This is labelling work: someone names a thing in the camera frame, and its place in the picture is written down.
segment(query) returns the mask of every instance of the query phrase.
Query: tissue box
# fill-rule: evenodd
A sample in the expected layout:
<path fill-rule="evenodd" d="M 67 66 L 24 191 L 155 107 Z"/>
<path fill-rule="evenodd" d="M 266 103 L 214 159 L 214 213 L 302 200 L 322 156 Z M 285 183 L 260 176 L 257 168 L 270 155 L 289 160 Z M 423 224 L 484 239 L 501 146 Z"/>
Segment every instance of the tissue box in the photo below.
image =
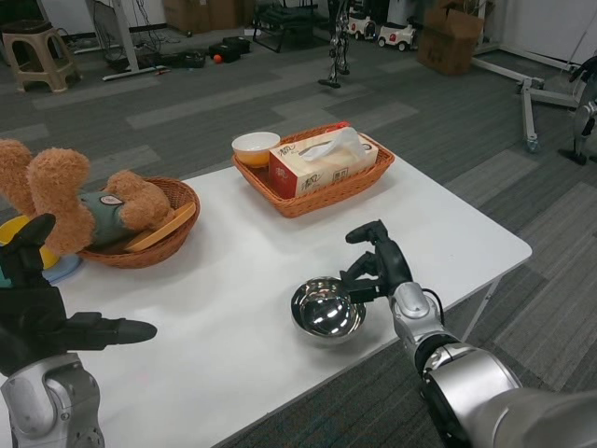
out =
<path fill-rule="evenodd" d="M 295 198 L 316 191 L 333 182 L 368 168 L 377 160 L 378 147 L 361 134 L 365 157 L 358 159 L 350 150 L 339 148 L 315 161 L 305 161 L 311 147 L 329 143 L 342 130 L 322 133 L 295 143 L 280 145 L 270 151 L 270 184 L 283 199 Z"/>

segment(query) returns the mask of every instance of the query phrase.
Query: table leg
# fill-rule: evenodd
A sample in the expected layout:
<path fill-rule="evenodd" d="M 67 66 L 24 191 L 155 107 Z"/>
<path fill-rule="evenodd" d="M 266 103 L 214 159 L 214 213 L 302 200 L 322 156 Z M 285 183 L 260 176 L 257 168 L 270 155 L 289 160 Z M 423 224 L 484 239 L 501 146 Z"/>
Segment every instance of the table leg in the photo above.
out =
<path fill-rule="evenodd" d="M 470 323 L 468 324 L 468 327 L 466 327 L 465 334 L 463 334 L 463 337 L 462 337 L 462 341 L 463 342 L 465 342 L 466 339 L 468 339 L 468 336 L 470 335 L 470 332 L 473 330 L 473 328 L 475 327 L 475 325 L 477 325 L 477 322 L 479 321 L 479 318 L 483 314 L 483 310 L 485 309 L 485 307 L 489 303 L 489 300 L 493 297 L 493 294 L 495 293 L 495 290 L 497 289 L 497 286 L 500 284 L 500 280 L 502 280 L 502 277 L 497 277 L 495 280 L 493 280 L 493 283 L 489 286 L 489 289 L 487 290 L 487 293 L 485 294 L 485 297 L 483 298 L 483 300 L 479 304 L 479 308 L 475 312 L 475 315 L 473 315 L 473 318 L 470 321 Z"/>

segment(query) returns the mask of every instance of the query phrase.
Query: chair leg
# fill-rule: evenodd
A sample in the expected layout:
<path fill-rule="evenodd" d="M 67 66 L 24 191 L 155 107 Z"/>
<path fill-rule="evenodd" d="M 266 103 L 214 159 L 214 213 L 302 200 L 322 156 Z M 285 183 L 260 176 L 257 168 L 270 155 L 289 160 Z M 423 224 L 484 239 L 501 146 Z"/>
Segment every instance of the chair leg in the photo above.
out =
<path fill-rule="evenodd" d="M 58 33 L 56 33 L 54 37 L 56 37 L 56 39 L 58 40 L 58 45 L 60 45 L 62 54 L 64 55 L 64 59 L 66 59 L 69 63 L 73 65 L 73 72 L 75 73 L 76 77 L 78 77 L 79 79 L 83 79 L 83 75 L 81 74 L 81 72 L 78 69 L 78 66 L 76 65 L 75 58 L 73 57 L 73 53 L 71 53 L 71 50 L 66 46 L 64 40 Z"/>
<path fill-rule="evenodd" d="M 37 57 L 44 67 L 44 72 L 48 76 L 48 85 L 54 93 L 60 93 L 66 91 L 66 82 L 58 74 L 58 65 L 52 58 L 51 53 L 48 51 L 49 35 L 43 36 L 41 39 L 35 40 L 35 51 L 37 51 Z"/>
<path fill-rule="evenodd" d="M 19 75 L 19 62 L 17 61 L 17 57 L 15 56 L 15 51 L 13 49 L 13 45 L 15 42 L 17 42 L 17 40 L 5 35 L 5 48 L 7 51 L 8 63 L 10 64 L 10 70 L 12 71 L 12 75 L 15 77 L 15 81 L 17 82 L 17 90 L 25 91 L 25 85 L 22 82 L 21 76 Z"/>

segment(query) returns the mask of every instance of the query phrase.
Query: stainless steel bowl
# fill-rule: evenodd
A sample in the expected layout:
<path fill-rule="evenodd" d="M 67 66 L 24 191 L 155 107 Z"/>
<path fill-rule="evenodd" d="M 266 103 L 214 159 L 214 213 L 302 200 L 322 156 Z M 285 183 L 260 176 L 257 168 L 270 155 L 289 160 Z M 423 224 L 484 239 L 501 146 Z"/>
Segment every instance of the stainless steel bowl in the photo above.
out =
<path fill-rule="evenodd" d="M 301 285 L 290 303 L 301 333 L 320 345 L 350 341 L 365 320 L 363 303 L 351 303 L 340 279 L 317 277 Z"/>

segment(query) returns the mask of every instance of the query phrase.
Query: floor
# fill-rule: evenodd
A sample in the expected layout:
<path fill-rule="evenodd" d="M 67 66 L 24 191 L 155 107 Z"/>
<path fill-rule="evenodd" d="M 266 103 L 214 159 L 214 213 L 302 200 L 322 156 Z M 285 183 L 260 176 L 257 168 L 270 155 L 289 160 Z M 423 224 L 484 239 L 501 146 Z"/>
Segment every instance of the floor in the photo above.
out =
<path fill-rule="evenodd" d="M 479 69 L 444 77 L 413 53 L 354 43 L 352 73 L 331 91 L 315 82 L 326 75 L 325 46 L 279 55 L 254 47 L 236 63 L 112 83 L 100 80 L 110 73 L 101 57 L 85 55 L 78 58 L 85 79 L 61 95 L 18 94 L 0 66 L 0 137 L 35 152 L 77 149 L 91 160 L 86 187 L 97 189 L 122 168 L 188 178 L 227 167 L 229 143 L 242 133 L 348 120 L 533 247 L 469 341 L 527 386 L 597 387 L 597 167 L 556 154 L 571 145 L 568 111 L 535 107 L 541 148 L 529 154 L 513 81 Z M 504 53 L 484 58 L 571 89 L 555 69 Z M 0 220 L 14 215 L 6 203 L 0 210 Z M 460 328 L 470 310 L 466 303 L 450 310 L 448 327 Z M 221 446 L 438 447 L 416 385 L 390 345 Z"/>

